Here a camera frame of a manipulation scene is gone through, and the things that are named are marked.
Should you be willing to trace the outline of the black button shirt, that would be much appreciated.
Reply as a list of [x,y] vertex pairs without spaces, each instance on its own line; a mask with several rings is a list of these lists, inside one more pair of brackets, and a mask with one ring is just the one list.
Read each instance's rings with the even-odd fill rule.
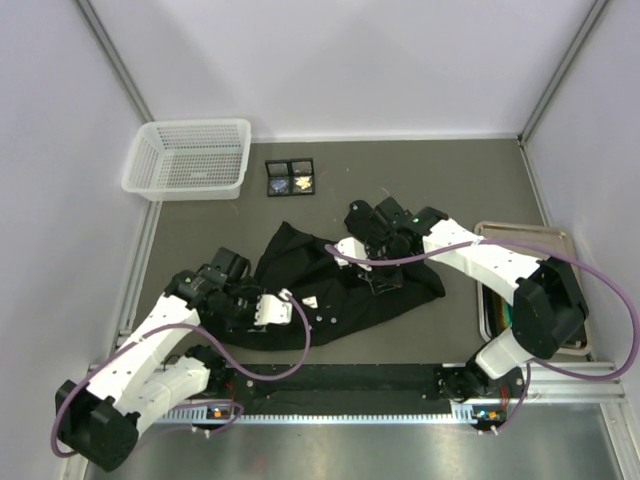
[[[267,244],[253,277],[239,285],[258,285],[267,294],[289,290],[307,315],[314,346],[388,322],[446,294],[433,269],[413,263],[373,268],[370,272],[384,277],[391,269],[401,269],[404,277],[402,288],[373,295],[359,278],[367,271],[357,266],[339,267],[326,251],[327,243],[283,222]],[[211,313],[202,323],[222,342],[251,350],[297,350],[305,342],[299,314],[293,314],[288,325],[253,325],[248,330],[226,330]]]

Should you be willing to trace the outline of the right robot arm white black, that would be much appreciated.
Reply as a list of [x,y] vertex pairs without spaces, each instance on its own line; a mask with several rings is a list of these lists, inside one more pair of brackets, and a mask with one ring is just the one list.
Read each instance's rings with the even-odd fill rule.
[[413,214],[392,197],[376,206],[356,200],[345,220],[363,242],[369,260],[428,254],[497,293],[512,321],[480,348],[461,369],[441,380],[459,398],[492,394],[499,381],[528,360],[548,360],[578,331],[589,315],[570,264],[539,259],[501,245],[487,244],[448,214],[425,207]]

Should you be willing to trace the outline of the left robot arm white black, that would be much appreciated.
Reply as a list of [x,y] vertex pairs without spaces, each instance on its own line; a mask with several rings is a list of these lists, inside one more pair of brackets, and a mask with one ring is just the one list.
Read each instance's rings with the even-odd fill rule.
[[253,321],[261,293],[251,263],[224,247],[197,271],[174,275],[146,319],[113,356],[55,394],[50,444],[60,458],[79,454],[110,472],[145,431],[195,395],[231,391],[231,373],[215,348],[196,345],[165,367],[173,348],[196,328],[213,332]]

